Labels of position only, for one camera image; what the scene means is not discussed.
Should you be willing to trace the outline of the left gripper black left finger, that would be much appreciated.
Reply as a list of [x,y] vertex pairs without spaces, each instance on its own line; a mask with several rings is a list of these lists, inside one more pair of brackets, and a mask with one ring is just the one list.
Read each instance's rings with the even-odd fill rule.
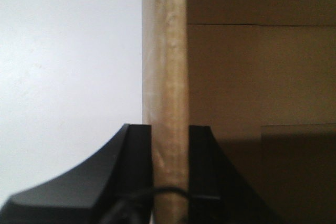
[[152,186],[151,127],[125,124],[81,164],[11,195],[1,223],[98,223],[120,199]]

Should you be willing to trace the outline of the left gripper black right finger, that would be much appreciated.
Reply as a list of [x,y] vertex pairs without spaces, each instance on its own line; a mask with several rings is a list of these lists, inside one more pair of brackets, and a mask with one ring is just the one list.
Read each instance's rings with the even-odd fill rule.
[[238,172],[211,128],[189,127],[189,223],[282,223]]

